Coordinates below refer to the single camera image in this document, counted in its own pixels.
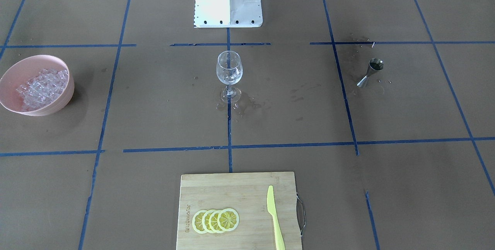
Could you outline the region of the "steel jigger measuring cup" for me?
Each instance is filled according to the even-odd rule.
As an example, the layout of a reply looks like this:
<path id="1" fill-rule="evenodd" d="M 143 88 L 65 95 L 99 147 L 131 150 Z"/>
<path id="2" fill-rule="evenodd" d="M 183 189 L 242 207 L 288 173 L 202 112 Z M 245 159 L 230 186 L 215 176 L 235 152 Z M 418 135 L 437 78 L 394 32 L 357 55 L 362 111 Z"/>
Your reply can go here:
<path id="1" fill-rule="evenodd" d="M 357 87 L 359 87 L 359 88 L 365 87 L 369 81 L 369 78 L 373 74 L 380 72 L 383 68 L 384 68 L 384 61 L 382 59 L 372 58 L 369 61 L 369 64 L 368 64 L 366 73 L 364 74 L 364 77 L 359 82 L 357 82 Z"/>

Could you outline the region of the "clear wine glass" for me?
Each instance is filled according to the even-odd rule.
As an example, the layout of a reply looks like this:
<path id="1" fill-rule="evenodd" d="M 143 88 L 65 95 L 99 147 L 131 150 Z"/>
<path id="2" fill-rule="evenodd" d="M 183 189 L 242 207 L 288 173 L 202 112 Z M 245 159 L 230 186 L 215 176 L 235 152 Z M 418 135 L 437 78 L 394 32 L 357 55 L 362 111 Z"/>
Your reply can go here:
<path id="1" fill-rule="evenodd" d="M 221 100 L 226 103 L 237 103 L 242 96 L 240 89 L 235 87 L 243 76 L 240 55 L 231 50 L 220 53 L 216 63 L 216 75 L 219 81 L 224 84 L 220 94 Z"/>

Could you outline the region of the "clear ice cubes pile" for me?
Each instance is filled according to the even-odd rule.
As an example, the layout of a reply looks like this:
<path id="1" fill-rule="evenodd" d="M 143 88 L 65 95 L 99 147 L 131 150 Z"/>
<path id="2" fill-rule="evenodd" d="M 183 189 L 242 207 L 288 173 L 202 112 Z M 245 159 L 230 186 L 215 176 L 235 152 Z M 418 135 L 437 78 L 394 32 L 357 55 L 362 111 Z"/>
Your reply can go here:
<path id="1" fill-rule="evenodd" d="M 68 81 L 67 69 L 42 69 L 35 77 L 16 88 L 22 100 L 21 111 L 35 111 L 55 102 L 67 87 Z"/>

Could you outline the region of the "bamboo cutting board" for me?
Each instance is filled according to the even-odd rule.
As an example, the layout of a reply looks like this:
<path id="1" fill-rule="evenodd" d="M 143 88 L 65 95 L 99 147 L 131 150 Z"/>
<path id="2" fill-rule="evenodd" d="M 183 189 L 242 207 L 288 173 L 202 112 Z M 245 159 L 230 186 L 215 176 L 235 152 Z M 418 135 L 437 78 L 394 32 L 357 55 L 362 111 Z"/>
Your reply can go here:
<path id="1" fill-rule="evenodd" d="M 274 188 L 278 222 L 287 250 L 301 250 L 294 172 L 215 173 L 181 176 L 177 250 L 275 250 L 272 217 L 267 211 L 268 186 Z M 193 215 L 199 210 L 233 208 L 236 229 L 198 234 Z"/>

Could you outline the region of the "lemon slice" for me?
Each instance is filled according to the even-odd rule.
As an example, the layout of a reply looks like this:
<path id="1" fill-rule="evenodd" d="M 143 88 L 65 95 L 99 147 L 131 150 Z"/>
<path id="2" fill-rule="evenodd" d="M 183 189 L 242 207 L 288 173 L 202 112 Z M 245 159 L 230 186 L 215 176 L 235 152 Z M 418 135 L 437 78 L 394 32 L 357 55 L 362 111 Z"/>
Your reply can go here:
<path id="1" fill-rule="evenodd" d="M 203 230 L 206 233 L 215 233 L 212 230 L 211 225 L 209 224 L 209 218 L 211 217 L 212 213 L 214 213 L 215 211 L 216 211 L 215 209 L 209 209 L 208 211 L 205 211 L 205 213 L 203 214 L 203 218 L 201 220 L 201 224 L 203 226 Z"/>
<path id="2" fill-rule="evenodd" d="M 233 208 L 225 208 L 219 212 L 217 226 L 224 232 L 231 232 L 240 222 L 239 213 Z"/>
<path id="3" fill-rule="evenodd" d="M 208 217 L 208 226 L 209 229 L 214 233 L 224 233 L 225 231 L 221 229 L 218 218 L 221 215 L 222 211 L 215 210 Z"/>
<path id="4" fill-rule="evenodd" d="M 199 210 L 193 215 L 193 230 L 198 234 L 205 234 L 208 231 L 203 227 L 203 216 L 207 210 Z"/>

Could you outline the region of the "yellow plastic knife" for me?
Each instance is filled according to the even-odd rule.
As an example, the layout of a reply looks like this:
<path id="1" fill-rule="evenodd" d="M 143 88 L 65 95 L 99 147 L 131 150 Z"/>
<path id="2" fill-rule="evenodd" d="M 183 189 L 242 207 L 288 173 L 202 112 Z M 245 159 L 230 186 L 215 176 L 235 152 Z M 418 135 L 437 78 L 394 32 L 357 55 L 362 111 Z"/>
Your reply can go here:
<path id="1" fill-rule="evenodd" d="M 286 247 L 285 247 L 285 242 L 283 241 L 282 231 L 280 229 L 280 224 L 279 224 L 277 209 L 275 204 L 274 188 L 272 185 L 269 185 L 267 189 L 266 204 L 267 204 L 267 211 L 272 217 L 275 248 L 276 250 L 285 250 Z"/>

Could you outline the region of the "pink bowl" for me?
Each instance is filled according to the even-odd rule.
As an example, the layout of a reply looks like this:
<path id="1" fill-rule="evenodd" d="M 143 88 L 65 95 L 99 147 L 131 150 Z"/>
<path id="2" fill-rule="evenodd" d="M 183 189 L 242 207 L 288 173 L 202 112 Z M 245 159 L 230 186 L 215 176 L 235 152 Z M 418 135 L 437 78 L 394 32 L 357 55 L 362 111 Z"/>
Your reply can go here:
<path id="1" fill-rule="evenodd" d="M 74 79 L 70 71 L 68 85 L 55 102 L 35 111 L 21 111 L 22 100 L 16 88 L 28 79 L 35 77 L 42 69 L 50 68 L 55 70 L 67 69 L 69 71 L 68 66 L 62 59 L 51 55 L 35 55 L 14 64 L 1 77 L 1 104 L 11 112 L 27 116 L 46 116 L 65 107 L 74 92 Z"/>

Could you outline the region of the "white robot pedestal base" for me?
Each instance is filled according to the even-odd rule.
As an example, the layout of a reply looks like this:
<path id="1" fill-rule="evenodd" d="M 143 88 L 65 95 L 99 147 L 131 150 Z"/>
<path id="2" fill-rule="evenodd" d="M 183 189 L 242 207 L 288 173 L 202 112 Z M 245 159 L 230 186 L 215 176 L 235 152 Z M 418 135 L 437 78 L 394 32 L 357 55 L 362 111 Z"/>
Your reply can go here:
<path id="1" fill-rule="evenodd" d="M 262 24 L 261 0 L 195 0 L 196 28 L 256 28 Z"/>

